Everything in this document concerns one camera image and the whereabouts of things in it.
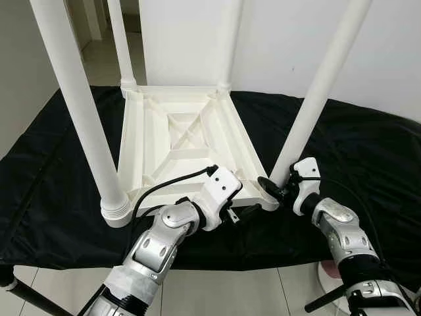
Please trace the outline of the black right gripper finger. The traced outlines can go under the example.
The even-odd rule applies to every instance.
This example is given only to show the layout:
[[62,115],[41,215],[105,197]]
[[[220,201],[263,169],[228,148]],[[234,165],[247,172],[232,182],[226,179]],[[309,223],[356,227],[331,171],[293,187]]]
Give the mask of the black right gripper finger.
[[271,181],[270,178],[258,177],[258,185],[269,195],[274,201],[282,202],[282,188],[277,187],[274,181]]

